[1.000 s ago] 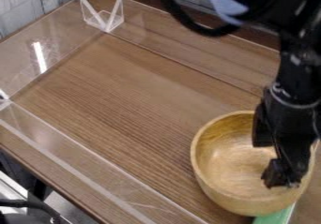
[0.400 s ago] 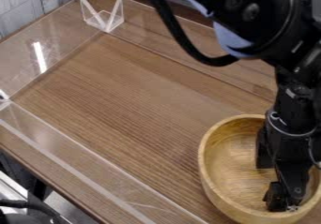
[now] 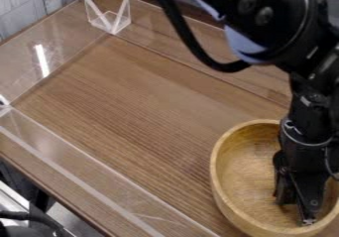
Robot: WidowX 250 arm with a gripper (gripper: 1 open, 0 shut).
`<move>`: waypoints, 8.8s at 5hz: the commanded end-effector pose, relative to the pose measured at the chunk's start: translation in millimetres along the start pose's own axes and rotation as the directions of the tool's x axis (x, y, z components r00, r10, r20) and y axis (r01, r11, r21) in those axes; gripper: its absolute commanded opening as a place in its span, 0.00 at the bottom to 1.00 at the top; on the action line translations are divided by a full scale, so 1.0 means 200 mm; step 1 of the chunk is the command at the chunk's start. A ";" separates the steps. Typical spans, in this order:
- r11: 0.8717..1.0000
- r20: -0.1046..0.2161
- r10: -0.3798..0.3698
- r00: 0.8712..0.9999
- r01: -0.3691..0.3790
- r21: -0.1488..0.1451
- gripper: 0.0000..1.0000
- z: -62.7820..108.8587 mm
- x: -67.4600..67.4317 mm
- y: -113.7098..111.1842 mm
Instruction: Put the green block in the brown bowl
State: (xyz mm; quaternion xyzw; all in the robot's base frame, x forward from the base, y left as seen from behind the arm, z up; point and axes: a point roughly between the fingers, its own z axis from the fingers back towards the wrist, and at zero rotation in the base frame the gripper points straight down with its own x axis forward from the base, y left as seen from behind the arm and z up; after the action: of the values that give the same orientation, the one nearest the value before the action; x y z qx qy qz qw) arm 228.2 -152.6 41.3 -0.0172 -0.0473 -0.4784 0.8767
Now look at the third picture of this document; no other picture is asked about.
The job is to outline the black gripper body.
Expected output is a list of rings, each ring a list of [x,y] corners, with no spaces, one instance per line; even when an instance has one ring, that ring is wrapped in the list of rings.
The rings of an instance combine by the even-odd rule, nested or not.
[[[292,174],[327,174],[324,165],[324,152],[330,150],[331,140],[310,142],[300,131],[295,128],[292,121],[283,118],[279,123],[278,141],[280,150],[274,154],[272,165],[284,162]]]

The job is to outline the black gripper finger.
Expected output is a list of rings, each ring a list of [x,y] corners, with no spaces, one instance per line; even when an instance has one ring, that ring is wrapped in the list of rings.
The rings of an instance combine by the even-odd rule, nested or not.
[[[316,214],[322,210],[324,200],[327,180],[327,174],[296,173],[291,175],[300,222],[306,226],[316,222]]]
[[[295,187],[290,177],[290,171],[284,162],[278,163],[274,166],[275,177],[275,202],[278,205],[294,204],[296,202]]]

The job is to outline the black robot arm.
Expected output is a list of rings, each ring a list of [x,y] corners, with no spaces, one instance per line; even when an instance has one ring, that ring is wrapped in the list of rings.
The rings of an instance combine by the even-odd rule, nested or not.
[[[288,74],[292,93],[272,158],[276,203],[295,204],[315,222],[324,186],[339,174],[339,28],[327,0],[198,0],[226,25],[230,44],[250,64]]]

